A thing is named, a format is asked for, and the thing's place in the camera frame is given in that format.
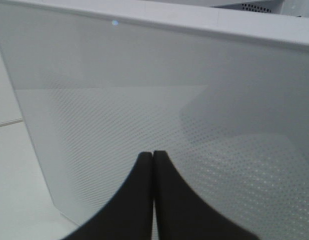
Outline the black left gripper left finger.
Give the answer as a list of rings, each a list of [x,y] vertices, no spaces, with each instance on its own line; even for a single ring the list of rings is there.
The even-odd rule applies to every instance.
[[[153,225],[153,156],[141,152],[109,202],[65,240],[150,240]]]

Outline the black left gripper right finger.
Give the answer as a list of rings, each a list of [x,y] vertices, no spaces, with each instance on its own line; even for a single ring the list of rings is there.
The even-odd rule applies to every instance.
[[[186,183],[168,153],[153,154],[154,202],[161,240],[257,240],[208,205]]]

